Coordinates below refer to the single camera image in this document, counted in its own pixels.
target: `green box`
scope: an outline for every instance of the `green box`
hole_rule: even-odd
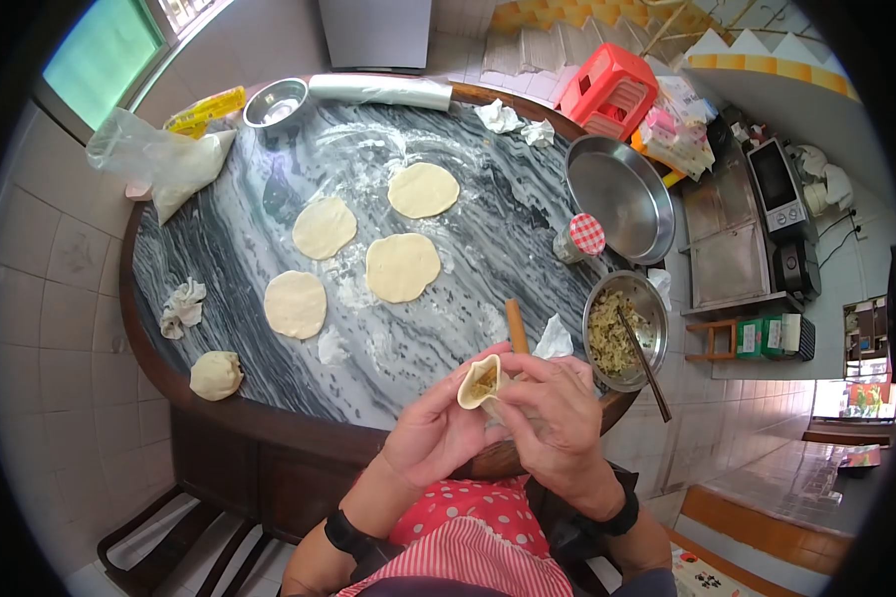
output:
[[[764,318],[737,324],[737,358],[760,358],[764,347]]]
[[[784,317],[782,315],[767,315],[764,317],[764,345],[762,352],[766,358],[784,356]]]

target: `black wristband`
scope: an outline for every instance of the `black wristband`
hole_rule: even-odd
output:
[[[363,533],[352,526],[342,510],[335,510],[326,519],[325,532],[329,543],[339,551],[355,556],[356,559],[375,540],[368,533]]]
[[[582,526],[593,537],[601,533],[610,537],[620,537],[631,530],[631,527],[637,522],[638,512],[640,512],[640,502],[637,500],[637,495],[633,489],[624,487],[624,505],[620,512],[615,514],[612,519],[603,522],[581,517],[584,520]]]

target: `red plastic stool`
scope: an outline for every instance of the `red plastic stool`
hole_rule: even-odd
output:
[[[654,104],[657,78],[643,58],[602,44],[555,102],[588,133],[625,140]]]

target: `metal bowl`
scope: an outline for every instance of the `metal bowl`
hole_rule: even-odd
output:
[[[600,135],[579,137],[567,149],[564,172],[577,208],[601,223],[618,255],[648,266],[671,250],[671,197],[651,163],[630,145]]]
[[[284,78],[263,87],[242,111],[242,120],[254,129],[278,129],[293,120],[309,98],[309,85],[301,78]]]
[[[611,377],[598,369],[590,350],[590,329],[588,328],[590,307],[600,293],[614,291],[621,291],[624,293],[624,298],[631,299],[634,310],[648,322],[643,328],[635,328],[634,333],[637,335],[641,347],[645,347],[643,349],[644,356],[655,375],[660,371],[660,366],[664,364],[664,356],[667,353],[667,310],[664,308],[664,302],[657,289],[647,278],[635,271],[623,269],[601,278],[594,290],[590,292],[590,296],[587,297],[587,304],[584,305],[584,352],[587,355],[587,361],[594,369],[597,378],[612,390],[636,392],[647,385],[647,376],[640,365],[633,365],[618,376]]]

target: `dough ball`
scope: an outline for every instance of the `dough ball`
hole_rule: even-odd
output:
[[[235,352],[206,352],[190,371],[189,388],[206,400],[222,400],[239,390],[242,382],[239,355]]]
[[[265,289],[263,309],[269,327],[291,338],[305,340],[317,334],[327,306],[325,287],[308,271],[283,272]]]
[[[433,163],[414,163],[392,178],[389,202],[409,218],[437,216],[457,201],[459,187],[450,172]]]
[[[405,303],[417,299],[439,277],[442,261],[428,237],[409,232],[372,243],[365,268],[369,289],[378,298]]]
[[[310,203],[292,226],[292,242],[303,255],[328,259],[355,238],[355,215],[337,197]]]

